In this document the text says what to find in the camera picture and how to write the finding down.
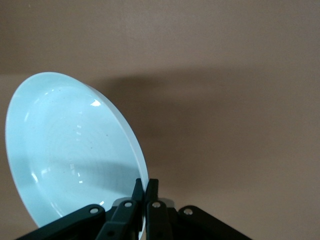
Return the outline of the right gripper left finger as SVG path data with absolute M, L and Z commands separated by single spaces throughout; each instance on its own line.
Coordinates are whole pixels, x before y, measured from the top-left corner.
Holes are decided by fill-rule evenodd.
M 106 211 L 90 204 L 27 233 L 20 240 L 138 240 L 143 227 L 143 185 L 140 178 L 130 198 Z

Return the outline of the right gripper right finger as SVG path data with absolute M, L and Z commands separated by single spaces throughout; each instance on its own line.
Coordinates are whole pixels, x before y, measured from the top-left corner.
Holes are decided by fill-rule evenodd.
M 148 240 L 249 240 L 233 227 L 194 205 L 176 210 L 158 197 L 159 180 L 150 179 L 145 192 Z

